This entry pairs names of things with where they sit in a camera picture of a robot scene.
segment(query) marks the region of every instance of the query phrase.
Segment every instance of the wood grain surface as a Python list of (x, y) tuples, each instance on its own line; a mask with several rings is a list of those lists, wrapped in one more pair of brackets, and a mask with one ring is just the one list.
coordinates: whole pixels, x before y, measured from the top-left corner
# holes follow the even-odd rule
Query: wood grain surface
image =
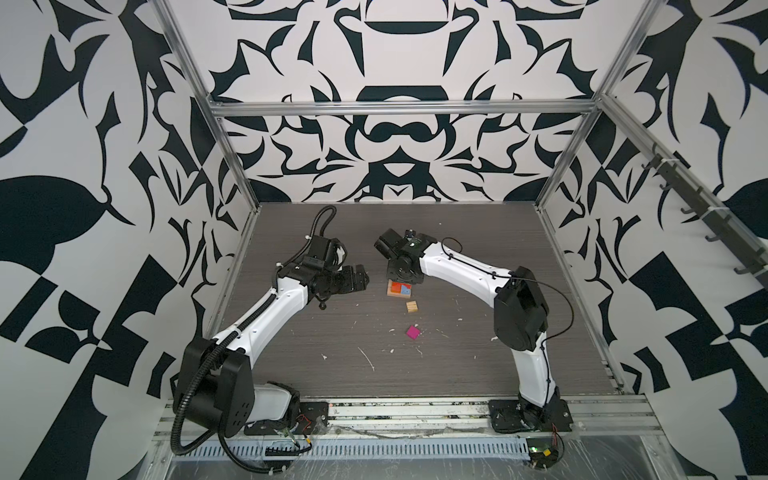
[[(386, 295), (386, 260), (373, 243), (387, 228), (455, 237), (463, 253), (494, 266), (522, 265), (537, 280), (570, 296), (568, 285), (531, 204), (340, 204), (326, 237), (349, 250), (347, 264), (370, 275), (365, 292), (337, 295), (322, 311), (310, 302), (280, 330), (254, 367), (257, 382), (273, 380), (303, 396), (514, 395), (512, 354), (492, 340), (493, 311), (480, 299), (435, 278), (413, 287), (408, 299)], [(224, 325), (245, 313), (268, 288), (275, 262), (301, 248), (312, 204), (264, 204), (227, 306)], [(556, 292), (541, 288), (550, 307), (550, 334), (564, 329), (570, 310)], [(422, 335), (406, 336), (418, 324)], [(361, 350), (375, 367), (371, 368)], [(598, 351), (578, 315), (573, 328), (549, 346), (552, 377), (561, 393), (612, 393)]]

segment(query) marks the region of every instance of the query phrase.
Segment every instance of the patterned wall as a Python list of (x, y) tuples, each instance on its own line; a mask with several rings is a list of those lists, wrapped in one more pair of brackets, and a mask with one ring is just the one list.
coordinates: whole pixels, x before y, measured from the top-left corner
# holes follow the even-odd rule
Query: patterned wall
[[(641, 0), (171, 0), (215, 101), (590, 98)], [(535, 200), (576, 114), (229, 119), (262, 201)]]
[[(768, 5), (670, 0), (624, 102), (763, 238)], [(689, 475), (768, 475), (768, 292), (601, 117), (547, 205), (591, 318)]]
[(0, 5), (3, 478), (131, 478), (248, 206), (144, 0)]

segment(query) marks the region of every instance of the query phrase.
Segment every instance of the white scrap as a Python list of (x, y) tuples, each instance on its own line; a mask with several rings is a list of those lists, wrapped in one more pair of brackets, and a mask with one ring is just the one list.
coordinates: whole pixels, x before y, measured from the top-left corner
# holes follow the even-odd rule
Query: white scrap
[(370, 358), (368, 358), (368, 356), (366, 355), (366, 353), (365, 353), (365, 352), (363, 352), (363, 350), (362, 350), (360, 347), (357, 347), (357, 349), (360, 351), (360, 353), (362, 353), (362, 356), (364, 356), (364, 357), (366, 358), (366, 360), (368, 360), (368, 365), (371, 365), (371, 370), (373, 370), (373, 371), (375, 372), (375, 371), (376, 371), (376, 367), (375, 367), (375, 366), (373, 366), (373, 364), (371, 363), (371, 359), (370, 359)]

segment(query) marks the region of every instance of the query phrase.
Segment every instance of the magenta cube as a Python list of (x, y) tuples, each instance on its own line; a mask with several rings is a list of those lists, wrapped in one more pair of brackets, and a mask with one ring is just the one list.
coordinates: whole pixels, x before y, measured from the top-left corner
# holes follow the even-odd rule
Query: magenta cube
[(409, 337), (411, 337), (412, 339), (414, 339), (414, 340), (415, 340), (415, 339), (416, 339), (416, 337), (417, 337), (417, 336), (419, 336), (419, 334), (420, 334), (421, 332), (422, 332), (421, 330), (419, 330), (419, 329), (417, 329), (416, 327), (414, 327), (413, 325), (411, 325), (411, 327), (410, 327), (410, 328), (408, 329), (408, 331), (406, 332), (406, 335), (407, 335), (407, 336), (409, 336)]

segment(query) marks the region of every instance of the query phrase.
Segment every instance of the wooden block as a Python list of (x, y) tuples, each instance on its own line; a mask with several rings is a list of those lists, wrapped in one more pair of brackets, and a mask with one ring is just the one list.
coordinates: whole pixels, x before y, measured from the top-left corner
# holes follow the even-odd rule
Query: wooden block
[(387, 282), (386, 285), (387, 296), (400, 296), (402, 298), (411, 298), (411, 286), (408, 283)]

